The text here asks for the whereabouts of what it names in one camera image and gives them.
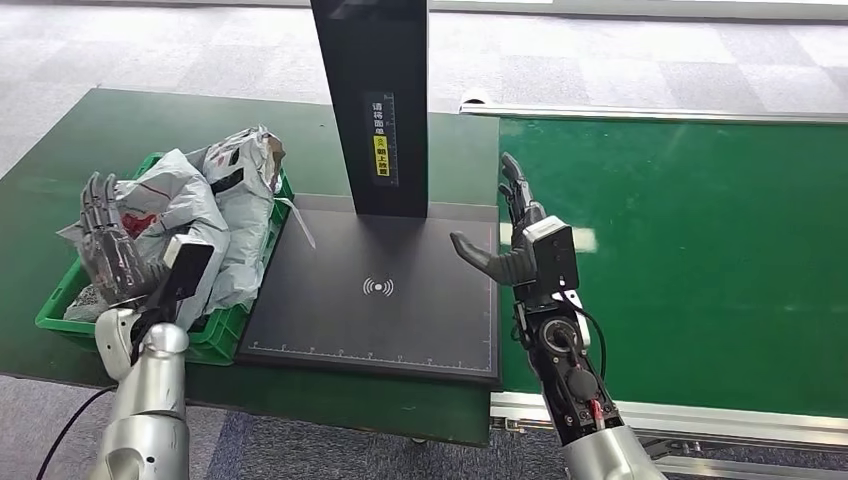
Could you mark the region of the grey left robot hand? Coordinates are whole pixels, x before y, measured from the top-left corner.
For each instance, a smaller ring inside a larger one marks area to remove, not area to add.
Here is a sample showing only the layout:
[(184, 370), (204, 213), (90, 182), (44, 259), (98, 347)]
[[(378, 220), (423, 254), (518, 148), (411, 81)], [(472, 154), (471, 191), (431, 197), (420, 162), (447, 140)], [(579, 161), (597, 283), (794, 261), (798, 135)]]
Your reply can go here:
[(110, 308), (143, 309), (164, 265), (141, 254), (117, 209), (116, 176), (94, 172), (80, 194), (80, 261)]

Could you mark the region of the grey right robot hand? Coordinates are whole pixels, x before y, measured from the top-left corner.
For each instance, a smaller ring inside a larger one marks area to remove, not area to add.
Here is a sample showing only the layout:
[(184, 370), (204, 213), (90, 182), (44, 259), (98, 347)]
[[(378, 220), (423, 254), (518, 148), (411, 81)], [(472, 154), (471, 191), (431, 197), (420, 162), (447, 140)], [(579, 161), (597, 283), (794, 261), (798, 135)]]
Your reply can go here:
[(491, 254), (478, 248), (462, 232), (451, 232), (450, 240), (458, 256), (497, 284), (516, 286), (536, 278), (536, 265), (523, 231), (546, 217), (544, 207), (534, 198), (529, 182), (518, 161), (508, 152), (500, 157), (505, 179), (498, 191), (508, 208), (512, 227), (511, 248)]

